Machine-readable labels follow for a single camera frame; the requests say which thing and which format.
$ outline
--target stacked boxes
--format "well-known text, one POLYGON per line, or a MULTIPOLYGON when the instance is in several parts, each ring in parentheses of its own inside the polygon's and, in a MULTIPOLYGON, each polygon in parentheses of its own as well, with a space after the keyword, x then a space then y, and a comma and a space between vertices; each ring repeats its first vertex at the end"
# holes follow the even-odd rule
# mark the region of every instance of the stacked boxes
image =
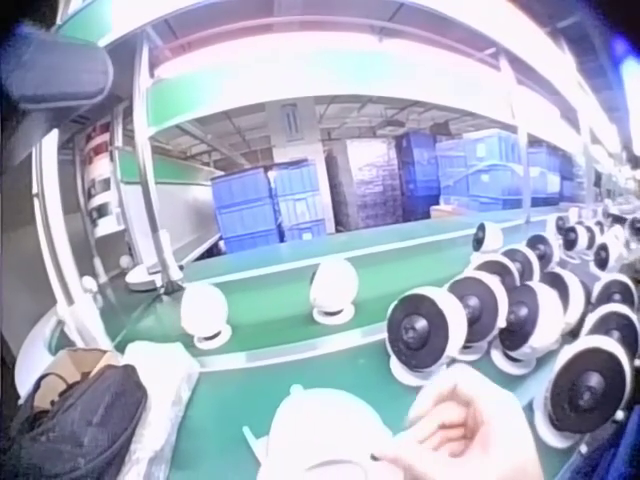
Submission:
MULTIPOLYGON (((521 208, 524 170, 517 137, 501 130, 466 134, 436 144, 441 204, 473 211, 521 208)), ((557 205, 561 154, 547 146, 529 149, 532 205, 557 205)))
POLYGON ((326 164, 338 231, 402 221, 398 161, 393 141, 331 142, 326 164))
POLYGON ((430 218, 431 207, 440 201, 435 145, 435 137, 425 132, 410 132, 396 140, 405 221, 430 218))
POLYGON ((280 243, 271 186, 262 168, 215 177, 215 214, 228 253, 280 243))
POLYGON ((308 160, 278 164, 271 171, 284 239, 327 234, 316 165, 308 160))

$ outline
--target finger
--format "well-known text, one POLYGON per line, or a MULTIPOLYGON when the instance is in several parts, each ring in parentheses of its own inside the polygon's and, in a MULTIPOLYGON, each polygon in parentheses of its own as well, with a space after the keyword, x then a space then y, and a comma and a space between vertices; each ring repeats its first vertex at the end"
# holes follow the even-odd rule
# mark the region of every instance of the finger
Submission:
POLYGON ((447 443, 460 440, 467 440, 465 427, 442 428, 431 435, 431 437, 423 443, 423 447, 438 451, 447 443))
POLYGON ((456 402, 440 403, 398 436, 403 441, 422 443, 440 429, 464 425, 466 418, 467 408, 463 405, 456 402))
POLYGON ((446 454, 431 452, 416 443, 394 441, 375 453, 379 460, 401 469, 405 475, 420 480, 462 478, 459 468, 446 454))
POLYGON ((469 448, 469 440, 454 440, 449 443, 443 444, 437 449, 438 453, 446 454, 449 458, 458 458, 465 454, 469 448))
POLYGON ((425 385, 409 409, 408 424, 413 425, 435 405, 455 400, 466 405, 491 406, 491 399, 504 390, 464 363, 456 363, 439 372, 425 385))

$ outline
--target green conveyor belt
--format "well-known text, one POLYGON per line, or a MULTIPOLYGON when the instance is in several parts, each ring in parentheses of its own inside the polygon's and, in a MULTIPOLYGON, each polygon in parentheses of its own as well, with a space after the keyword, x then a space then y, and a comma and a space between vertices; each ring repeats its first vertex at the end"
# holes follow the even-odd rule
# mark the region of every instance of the green conveyor belt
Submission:
MULTIPOLYGON (((504 230, 505 242, 522 241, 540 231, 544 222, 504 230)), ((229 303, 231 340, 216 353, 238 352, 290 344, 344 330, 380 323, 389 305, 401 294, 421 285, 443 285, 469 263, 470 235, 439 242, 353 257, 360 289, 356 316, 348 324, 328 327, 311 318, 309 279, 315 266, 219 283, 229 303)), ((136 340, 178 341, 195 356, 209 354, 192 347, 180 326, 179 296, 151 302, 127 320, 111 321, 109 333, 116 347, 136 340)))
MULTIPOLYGON (((553 356, 544 358, 537 367, 541 375, 534 372, 526 377, 498 371, 487 356, 474 366, 522 396, 527 387, 542 387, 552 361, 553 356)), ((391 376, 382 342, 268 367, 204 373, 182 420, 170 478, 255 479, 258 463, 242 427, 248 426, 256 436, 267 434, 277 406, 293 384, 349 391, 374 407, 394 432, 402 429, 416 395, 416 390, 391 376)), ((540 441, 538 448, 548 479, 556 476, 572 454, 571 450, 552 450, 540 441)))
MULTIPOLYGON (((534 215, 552 213, 538 209, 534 215)), ((510 221, 522 212, 494 212, 474 218, 447 218, 351 232, 311 242, 267 247, 252 252, 189 265, 186 281, 227 276, 216 282, 227 296, 234 334, 216 353, 290 344, 384 321, 391 302, 412 287, 441 285, 468 264, 470 236, 396 248, 351 258, 360 278, 356 316, 345 326, 325 327, 311 320, 308 301, 313 265, 247 278, 231 278, 247 270, 348 252, 375 245, 473 229, 481 220, 510 221)), ((524 240, 540 231, 543 222, 504 230, 505 243, 524 240)), ((159 299, 155 293, 125 292, 117 282, 105 292, 102 314, 117 348, 135 340, 180 341, 192 353, 191 339, 179 325, 179 298, 159 299)), ((530 400, 543 388, 553 359, 539 365, 541 375, 509 377, 485 357, 476 367, 504 388, 530 400)), ((370 403, 394 431, 416 391, 400 385, 389 372, 381 342, 271 366, 202 373, 183 418, 171 466, 171 479, 254 479, 257 461, 242 434, 249 426, 258 435, 268 432, 278 404, 293 384, 350 391, 370 403)), ((530 407, 525 411, 530 415, 530 407)), ((554 451, 538 442, 545 478, 554 478, 571 451, 554 451)))

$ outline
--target black backpack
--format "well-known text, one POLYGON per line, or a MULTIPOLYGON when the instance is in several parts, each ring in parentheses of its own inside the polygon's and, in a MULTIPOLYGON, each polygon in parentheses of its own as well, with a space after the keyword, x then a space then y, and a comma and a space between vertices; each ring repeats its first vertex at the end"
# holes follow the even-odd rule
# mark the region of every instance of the black backpack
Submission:
POLYGON ((147 403, 131 365, 107 365, 67 384, 50 410, 34 402, 41 376, 5 439, 0 478, 111 480, 125 461, 147 403))

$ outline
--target hand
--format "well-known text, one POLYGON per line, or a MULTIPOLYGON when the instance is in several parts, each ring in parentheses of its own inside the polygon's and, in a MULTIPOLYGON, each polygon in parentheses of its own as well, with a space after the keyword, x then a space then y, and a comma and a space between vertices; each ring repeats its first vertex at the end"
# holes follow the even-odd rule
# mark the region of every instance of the hand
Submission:
POLYGON ((379 460, 416 480, 543 480, 516 397, 466 364, 437 374, 409 411, 408 429, 379 460))

